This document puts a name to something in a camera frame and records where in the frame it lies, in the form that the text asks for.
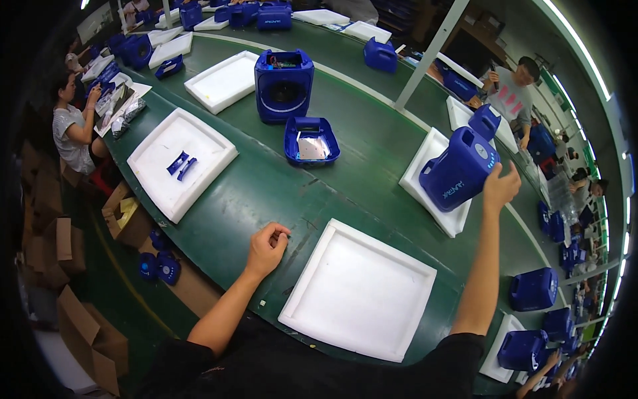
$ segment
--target hair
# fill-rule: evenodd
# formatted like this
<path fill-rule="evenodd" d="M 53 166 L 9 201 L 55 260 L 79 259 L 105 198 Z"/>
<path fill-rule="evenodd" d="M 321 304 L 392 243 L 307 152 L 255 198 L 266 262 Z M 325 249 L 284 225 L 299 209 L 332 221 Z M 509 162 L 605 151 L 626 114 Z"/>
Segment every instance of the hair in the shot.
<path fill-rule="evenodd" d="M 609 186 L 609 180 L 600 179 L 600 180 L 596 180 L 594 183 L 596 183 L 597 185 L 599 185 L 602 188 L 602 195 L 605 195 L 607 193 L 607 187 Z"/>
<path fill-rule="evenodd" d="M 69 84 L 69 75 L 71 74 L 71 71 L 64 69 L 63 71 L 60 71 L 54 75 L 50 92 L 53 104 L 56 104 L 59 99 L 59 95 L 57 92 L 66 89 L 66 85 Z"/>
<path fill-rule="evenodd" d="M 519 65 L 525 66 L 527 72 L 530 74 L 531 77 L 534 78 L 534 82 L 536 82 L 540 78 L 540 68 L 538 67 L 536 61 L 534 61 L 533 59 L 529 57 L 521 57 L 521 59 L 519 60 Z"/>

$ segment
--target man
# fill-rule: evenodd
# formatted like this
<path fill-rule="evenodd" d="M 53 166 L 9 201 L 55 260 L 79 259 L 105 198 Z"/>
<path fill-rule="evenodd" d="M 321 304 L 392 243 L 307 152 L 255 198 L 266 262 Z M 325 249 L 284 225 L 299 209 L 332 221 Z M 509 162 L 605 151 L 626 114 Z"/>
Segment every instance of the man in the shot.
<path fill-rule="evenodd" d="M 580 214 L 582 210 L 587 206 L 593 198 L 602 197 L 607 192 L 607 186 L 609 186 L 609 180 L 599 179 L 590 180 L 583 179 L 580 181 L 569 182 L 569 191 L 574 197 L 574 204 Z"/>
<path fill-rule="evenodd" d="M 516 71 L 497 66 L 495 72 L 488 71 L 482 80 L 483 90 L 487 92 L 486 103 L 492 104 L 508 122 L 518 119 L 523 126 L 522 149 L 526 149 L 530 142 L 532 99 L 527 86 L 539 77 L 540 69 L 536 62 L 529 57 L 522 57 Z M 497 82 L 499 90 L 494 87 Z"/>
<path fill-rule="evenodd" d="M 469 398 L 498 300 L 500 213 L 521 186 L 512 162 L 499 177 L 502 169 L 497 163 L 485 181 L 477 252 L 452 329 L 418 363 L 389 367 L 332 358 L 254 315 L 242 322 L 256 327 L 243 331 L 246 305 L 288 244 L 290 230 L 271 222 L 251 237 L 244 272 L 188 339 L 160 345 L 138 397 Z"/>
<path fill-rule="evenodd" d="M 124 11 L 124 18 L 126 19 L 126 25 L 133 27 L 137 22 L 135 20 L 135 14 L 140 11 L 148 10 L 150 7 L 147 0 L 132 0 L 126 3 L 126 6 L 122 9 Z"/>

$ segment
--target white pillar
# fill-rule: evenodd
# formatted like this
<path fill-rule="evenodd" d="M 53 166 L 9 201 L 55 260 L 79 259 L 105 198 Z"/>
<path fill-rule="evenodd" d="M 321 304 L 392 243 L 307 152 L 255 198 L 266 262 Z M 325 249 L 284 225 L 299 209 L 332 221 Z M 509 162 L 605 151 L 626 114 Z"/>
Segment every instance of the white pillar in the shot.
<path fill-rule="evenodd" d="M 432 42 L 427 47 L 427 50 L 423 53 L 423 58 L 419 61 L 417 65 L 417 69 L 414 70 L 412 76 L 408 80 L 408 83 L 403 88 L 403 91 L 399 95 L 399 98 L 394 103 L 394 108 L 396 110 L 403 110 L 405 108 L 406 103 L 410 99 L 414 90 L 416 90 L 419 82 L 423 79 L 423 76 L 426 74 L 427 69 L 430 64 L 436 58 L 437 53 L 441 50 L 443 45 L 445 44 L 445 40 L 447 40 L 448 36 L 456 26 L 456 23 L 459 22 L 465 8 L 467 7 L 470 0 L 455 0 L 452 6 L 450 7 L 450 11 L 447 12 L 441 27 L 436 32 L 436 35 L 432 39 Z"/>

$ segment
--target person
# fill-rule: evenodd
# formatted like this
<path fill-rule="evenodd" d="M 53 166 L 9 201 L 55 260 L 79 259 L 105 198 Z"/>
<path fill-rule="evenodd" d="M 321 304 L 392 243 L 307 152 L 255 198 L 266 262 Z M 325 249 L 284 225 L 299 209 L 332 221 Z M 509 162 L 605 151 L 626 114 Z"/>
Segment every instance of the person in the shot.
<path fill-rule="evenodd" d="M 80 45 L 80 37 L 76 36 L 66 46 L 66 56 L 64 57 L 64 63 L 69 71 L 73 71 L 76 74 L 80 74 L 86 71 L 87 68 L 80 65 L 80 58 L 89 51 L 90 47 L 84 49 L 79 55 L 74 53 L 75 49 Z"/>
<path fill-rule="evenodd" d="M 133 27 L 137 23 L 135 20 L 135 14 L 140 11 L 148 10 L 149 7 L 148 0 L 131 0 L 122 9 L 124 12 L 124 18 L 126 19 L 126 25 L 128 27 Z"/>
<path fill-rule="evenodd" d="M 530 141 L 532 106 L 532 97 L 527 86 L 538 80 L 540 69 L 529 57 L 522 57 L 514 72 L 502 66 L 495 69 L 495 72 L 488 71 L 482 79 L 482 89 L 487 92 L 486 103 L 492 104 L 508 122 L 519 120 L 523 126 L 521 148 L 526 149 Z M 497 82 L 500 85 L 499 90 L 494 87 Z"/>
<path fill-rule="evenodd" d="M 609 180 L 598 179 L 590 180 L 583 179 L 580 181 L 569 182 L 569 191 L 574 197 L 574 204 L 576 209 L 580 212 L 587 206 L 592 197 L 598 198 L 605 195 L 607 192 L 607 186 L 609 186 Z"/>
<path fill-rule="evenodd" d="M 89 175 L 109 154 L 98 134 L 93 130 L 95 103 L 100 98 L 100 85 L 89 92 L 82 112 L 69 104 L 75 95 L 75 74 L 61 73 L 54 81 L 51 97 L 53 109 L 53 141 L 60 157 L 71 169 Z"/>
<path fill-rule="evenodd" d="M 497 163 L 484 184 L 477 251 L 452 329 L 419 362 L 391 367 L 340 360 L 254 315 L 242 318 L 259 284 L 281 261 L 291 234 L 270 222 L 251 236 L 244 271 L 187 340 L 169 338 L 158 347 L 137 397 L 470 397 L 498 300 L 500 213 L 521 186 L 511 161 L 510 172 L 500 177 L 502 168 Z"/>

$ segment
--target red stool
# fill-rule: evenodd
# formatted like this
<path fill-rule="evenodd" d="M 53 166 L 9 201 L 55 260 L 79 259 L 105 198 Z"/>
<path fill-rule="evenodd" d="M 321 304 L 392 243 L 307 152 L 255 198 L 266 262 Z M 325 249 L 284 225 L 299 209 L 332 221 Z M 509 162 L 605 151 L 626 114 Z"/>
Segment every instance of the red stool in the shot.
<path fill-rule="evenodd" d="M 89 175 L 89 181 L 95 184 L 100 189 L 100 191 L 107 195 L 107 197 L 110 197 L 111 194 L 113 194 L 113 189 L 109 187 L 104 179 L 102 179 L 102 172 L 109 167 L 115 167 L 115 164 L 113 163 L 113 159 L 111 159 L 111 157 L 105 159 L 104 162 L 97 166 L 93 173 Z"/>

